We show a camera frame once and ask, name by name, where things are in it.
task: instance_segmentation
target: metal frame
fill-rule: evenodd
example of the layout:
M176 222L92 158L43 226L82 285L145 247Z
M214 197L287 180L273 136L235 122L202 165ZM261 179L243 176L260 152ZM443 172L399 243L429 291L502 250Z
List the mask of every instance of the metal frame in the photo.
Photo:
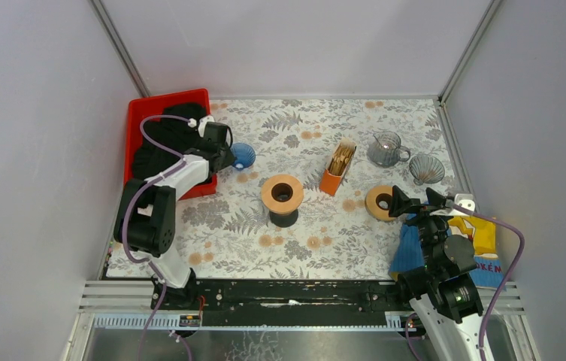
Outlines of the metal frame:
M378 96L378 95L364 95L364 94L343 94L335 96L317 96L317 95L295 95L295 96L211 96L210 100L241 100L241 99L256 99L256 100L269 100L269 99L368 99L368 100L399 100L399 99L415 99L415 100L438 100L439 95L413 95L413 96Z
M108 314L145 314L152 310L150 303L154 285L152 281L87 281L79 312ZM487 307L494 290L479 289L484 307ZM508 282L507 288L495 304L497 314L521 316L525 314L515 282ZM391 312L393 315L408 315L411 311ZM191 311L158 311L159 314L191 314Z
M91 331L95 328L138 329L139 320L149 317L154 286L151 281L87 281L83 290L74 330L68 340L63 361L81 361L89 349ZM494 290L479 289L480 298L487 306ZM401 331L399 317L412 311L386 312L387 327L204 327L219 331L294 331L294 332L396 332ZM192 311L158 311L152 329L174 329L179 315ZM539 360L539 353L528 328L525 310L517 285L508 282L495 306L494 315L503 317L517 359Z
M126 49L118 31L116 30L110 15L108 14L102 0L89 0L90 4L95 10L99 21L104 27L108 37L111 39L112 44L119 54L126 70L128 71L133 83L135 84L139 94L142 97L150 96L150 91L147 89L145 82L138 69L136 68L129 52ZM437 108L437 115L440 119L443 136L445 137L449 155L451 157L453 168L456 172L459 185L462 192L473 193L471 186L471 179L465 168L465 162L462 157L462 152L456 139L455 131L452 127L451 119L449 118L446 109L446 101L452 94L453 89L458 83L462 73L467 67L471 57L473 56L477 45L482 39L485 31L488 29L493 17L504 0L491 0L482 19L480 20L475 32L471 36L467 47L465 48L457 66L453 70L447 84L438 96L397 96L390 97L391 99L434 99ZM280 97L273 96L258 96L257 99L273 99ZM342 98L339 96L324 96L321 99ZM484 305L488 305L493 296L492 290L481 290L480 298ZM81 361L89 346L90 333L95 325L95 320L100 315L115 314L117 317L124 319L126 315L129 319L138 319L141 315L145 317L150 314L150 302L153 294L153 284L151 281L88 281L83 292L77 319L68 340L62 360L64 361ZM175 315L191 314L191 311L158 311L158 315L165 315L166 318L174 318ZM410 311L404 312L386 312L386 317L389 321L395 317L407 316ZM533 336L528 325L528 320L525 315L522 300L517 292L517 286L514 282L507 283L507 290L501 294L495 306L494 314L500 315L504 318L510 334L510 339L513 342L513 348L518 359L523 360L540 360L537 346L534 342ZM233 328L237 330L253 331L256 328L238 327ZM325 331L322 327L307 327L307 328L293 328L301 331ZM335 328L329 330L348 330L348 331L361 331L360 329L351 328Z
M92 5L92 9L95 11L99 22L103 25L107 36L112 41L112 45L117 54L119 54L119 58L121 59L123 66L126 67L126 70L130 75L130 79L132 80L132 83L135 84L139 95L142 98L150 96L150 91L147 89L147 86L145 85L145 82L141 76L141 73L139 73L135 62L132 61L132 57L130 56L128 48L126 48L123 40L121 40L121 35L119 35L117 28L114 26L114 23L112 22L110 14L107 12L103 1L88 0L88 2Z
M466 65L468 64L469 60L471 60L471 57L473 56L477 45L480 43L480 40L482 40L484 32L488 29L491 21L493 21L493 18L495 17L503 2L504 0L490 1L488 7L486 8L486 11L484 12L484 15L482 15L482 19L480 19L480 22L477 24L475 32L473 32L471 39L468 41L468 45L466 46L464 53L462 53L458 65L456 65L456 68L453 69L453 73L451 73L449 81L446 83L446 85L442 89L442 92L440 93L440 103L442 103L442 105L444 105L449 99L453 88L455 88L459 78L466 68Z

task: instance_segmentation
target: floral tablecloth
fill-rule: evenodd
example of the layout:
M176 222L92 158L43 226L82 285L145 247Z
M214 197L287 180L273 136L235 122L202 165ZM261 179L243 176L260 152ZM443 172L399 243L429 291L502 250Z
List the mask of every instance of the floral tablecloth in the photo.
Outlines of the floral tablecloth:
M455 185L449 154L432 100L227 100L212 115L232 128L236 142L252 145L255 164L218 174L216 194L177 203L178 250L200 278L389 278L401 220L383 222L365 209L367 191L398 185L425 198L408 162L378 168L366 157L375 132L393 131L413 155L442 161L446 176L432 187ZM358 145L335 196L318 189L327 159L342 137ZM287 229L268 222L260 187L271 176L291 174L303 183L298 222ZM111 244L105 275L149 277L147 265L126 259Z

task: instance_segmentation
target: orange box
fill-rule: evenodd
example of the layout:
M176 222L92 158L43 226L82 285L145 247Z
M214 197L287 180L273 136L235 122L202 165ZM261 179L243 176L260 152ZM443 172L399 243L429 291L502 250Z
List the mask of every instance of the orange box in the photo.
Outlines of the orange box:
M331 165L331 160L334 159L334 155L336 154L338 148L342 144L353 144L353 153L351 153L351 157L349 158L349 161L346 163L344 171L342 172L342 174L341 175L333 175L332 173L329 172L328 168ZM320 186L319 186L320 190L322 190L323 192L325 192L325 193L327 193L331 196L336 195L336 191L338 190L338 187L341 185L341 182L344 178L344 175L347 174L347 171L349 170L349 167L351 165L351 161L353 160L353 155L356 154L356 148L357 148L357 146L351 140L349 140L347 138L341 139L341 142L338 144L338 146L334 150L333 154L327 160L327 165L325 166L325 172L322 173L322 180L320 181Z

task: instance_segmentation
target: chopsticks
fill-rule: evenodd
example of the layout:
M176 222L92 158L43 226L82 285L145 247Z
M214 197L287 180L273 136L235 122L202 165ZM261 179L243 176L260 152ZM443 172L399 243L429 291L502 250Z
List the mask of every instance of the chopsticks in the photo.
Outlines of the chopsticks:
M347 165L349 164L349 161L351 160L353 151L355 149L355 143L343 139L339 143L338 148L336 148L334 155L331 157L331 162L329 163L329 167L327 168L329 173L340 177L347 168Z

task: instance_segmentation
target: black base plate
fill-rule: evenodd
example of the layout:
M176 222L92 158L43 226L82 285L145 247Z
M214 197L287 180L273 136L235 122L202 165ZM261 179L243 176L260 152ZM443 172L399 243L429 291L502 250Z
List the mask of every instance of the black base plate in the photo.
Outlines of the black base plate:
M203 326L385 326L385 311L405 311L394 283L199 279L205 297ZM155 293L161 291L156 285ZM162 310L198 312L173 302Z
M160 295L163 291L163 284L156 278L152 279L154 284L154 294ZM168 287L165 297L161 302L162 309L186 310L198 307L198 288L196 285L196 273L193 269L189 269L189 278L184 288ZM152 299L150 307L154 309L158 299Z

